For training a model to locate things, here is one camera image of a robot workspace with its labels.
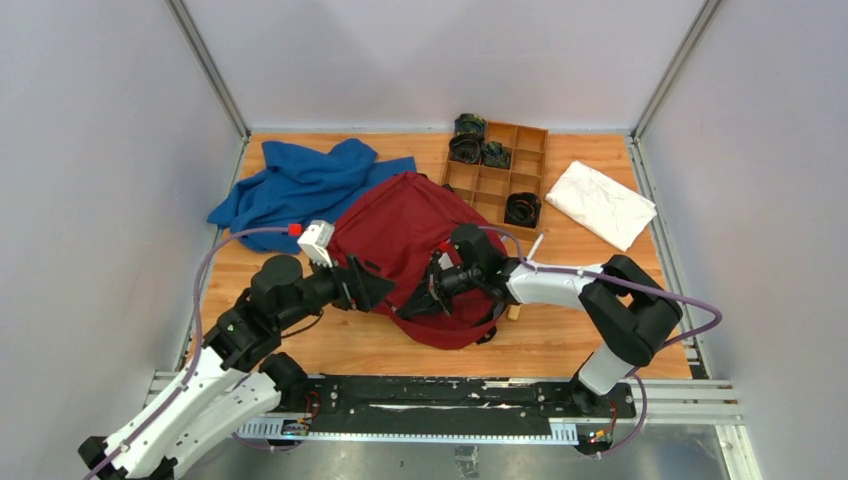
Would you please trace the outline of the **red backpack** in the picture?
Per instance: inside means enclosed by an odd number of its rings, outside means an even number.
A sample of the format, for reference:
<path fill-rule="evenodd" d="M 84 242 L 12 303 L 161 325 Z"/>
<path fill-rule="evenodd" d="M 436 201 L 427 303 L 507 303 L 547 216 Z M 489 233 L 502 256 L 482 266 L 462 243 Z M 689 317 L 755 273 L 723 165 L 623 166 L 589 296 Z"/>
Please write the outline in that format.
<path fill-rule="evenodd" d="M 398 314 L 424 278 L 432 253 L 461 224 L 490 222 L 458 194 L 424 175 L 397 174 L 370 189 L 335 222 L 328 251 L 341 264 L 352 254 L 369 271 L 395 283 L 375 313 L 390 318 L 418 343 L 462 349 L 487 343 L 497 333 L 503 308 L 482 291 L 459 295 L 450 315 Z"/>

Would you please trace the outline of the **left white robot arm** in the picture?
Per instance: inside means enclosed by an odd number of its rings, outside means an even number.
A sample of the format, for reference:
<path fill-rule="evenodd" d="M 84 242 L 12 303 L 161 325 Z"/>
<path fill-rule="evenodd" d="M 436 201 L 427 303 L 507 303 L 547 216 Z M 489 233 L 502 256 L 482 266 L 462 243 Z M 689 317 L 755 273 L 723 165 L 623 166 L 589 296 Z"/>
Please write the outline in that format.
<path fill-rule="evenodd" d="M 179 479 L 259 414 L 298 411 L 307 375 L 279 352 L 284 331 L 328 305 L 368 312 L 394 288 L 353 255 L 310 276 L 294 257 L 268 259 L 151 404 L 115 433 L 82 442 L 87 478 Z"/>

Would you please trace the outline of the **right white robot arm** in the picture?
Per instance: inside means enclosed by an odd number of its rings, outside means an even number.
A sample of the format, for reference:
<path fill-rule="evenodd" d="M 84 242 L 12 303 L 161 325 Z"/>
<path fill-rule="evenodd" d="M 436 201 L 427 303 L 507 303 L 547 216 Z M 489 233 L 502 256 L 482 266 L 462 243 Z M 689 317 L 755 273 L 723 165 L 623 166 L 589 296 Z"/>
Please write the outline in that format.
<path fill-rule="evenodd" d="M 453 298 L 472 290 L 504 305 L 549 304 L 584 311 L 602 343 L 575 374 L 571 403 L 584 417 L 598 416 L 609 407 L 616 384 L 649 365 L 663 348 L 682 317 L 677 300 L 625 255 L 583 267 L 545 265 L 503 253 L 491 242 L 492 231 L 459 225 L 448 240 L 458 265 L 444 268 L 440 254 L 434 254 L 398 315 L 448 314 Z"/>

